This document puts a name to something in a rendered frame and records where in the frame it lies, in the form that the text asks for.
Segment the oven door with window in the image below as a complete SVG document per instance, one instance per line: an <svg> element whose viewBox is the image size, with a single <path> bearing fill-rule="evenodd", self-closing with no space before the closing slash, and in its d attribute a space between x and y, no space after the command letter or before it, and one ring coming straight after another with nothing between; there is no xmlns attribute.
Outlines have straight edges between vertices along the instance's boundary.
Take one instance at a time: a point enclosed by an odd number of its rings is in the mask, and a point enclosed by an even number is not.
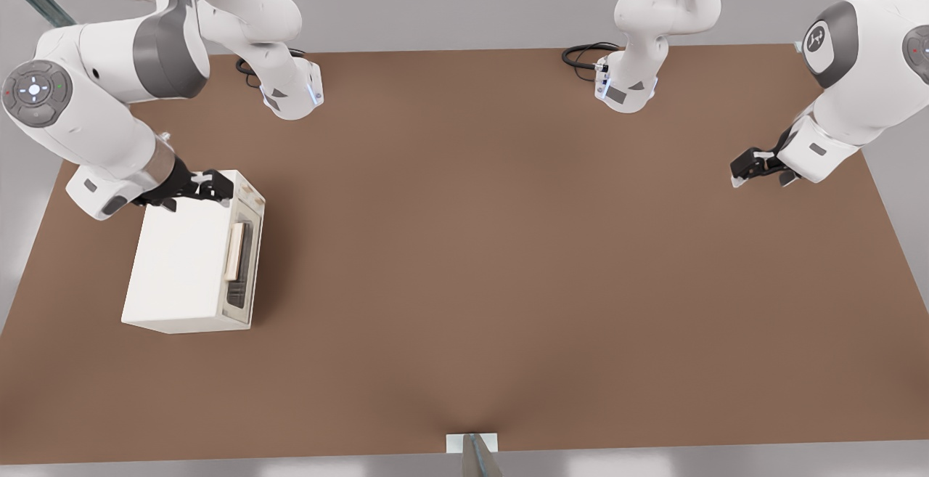
<svg viewBox="0 0 929 477"><path fill-rule="evenodd" d="M253 293L255 281L258 276L258 258L260 253L260 238L262 231L262 216L251 206L245 203L232 203L232 223L241 221L247 224L245 238L243 238L240 275L236 281L223 280L224 266L220 285L219 303L223 316L234 319L242 326L249 328L253 312Z"/></svg>

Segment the white oven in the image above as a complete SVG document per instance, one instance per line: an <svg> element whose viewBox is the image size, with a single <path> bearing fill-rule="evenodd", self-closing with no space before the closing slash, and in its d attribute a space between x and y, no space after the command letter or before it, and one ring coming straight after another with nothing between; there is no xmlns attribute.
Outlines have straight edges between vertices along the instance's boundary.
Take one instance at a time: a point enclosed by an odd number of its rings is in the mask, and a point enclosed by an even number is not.
<svg viewBox="0 0 929 477"><path fill-rule="evenodd" d="M224 176L234 183L230 200L182 198L176 212L146 208L120 315L124 324L165 334L250 329L222 315L221 272L232 203L260 213L262 238L266 200L241 172L226 170Z"/></svg>

